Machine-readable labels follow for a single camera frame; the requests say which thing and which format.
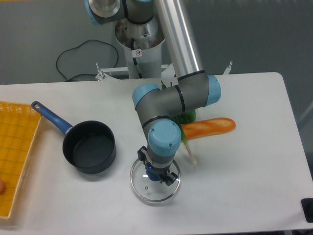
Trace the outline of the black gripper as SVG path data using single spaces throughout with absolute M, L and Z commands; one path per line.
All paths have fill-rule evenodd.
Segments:
M 138 151 L 138 159 L 143 163 L 148 178 L 151 181 L 160 181 L 161 183 L 165 183 L 167 186 L 170 186 L 174 183 L 174 181 L 178 178 L 178 175 L 174 172 L 170 172 L 170 165 L 166 167 L 156 167 L 151 164 L 149 161 L 149 156 L 147 153 L 147 148 L 142 146 Z

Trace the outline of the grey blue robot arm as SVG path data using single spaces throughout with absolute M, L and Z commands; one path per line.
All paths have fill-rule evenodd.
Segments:
M 87 0 L 85 7 L 96 25 L 116 22 L 115 36 L 125 49 L 130 78 L 160 75 L 157 51 L 163 42 L 168 45 L 178 83 L 165 89 L 147 83 L 132 98 L 148 144 L 138 158 L 150 180 L 171 185 L 178 176 L 169 168 L 181 142 L 172 118 L 221 96 L 217 79 L 201 63 L 185 5 L 181 0 Z

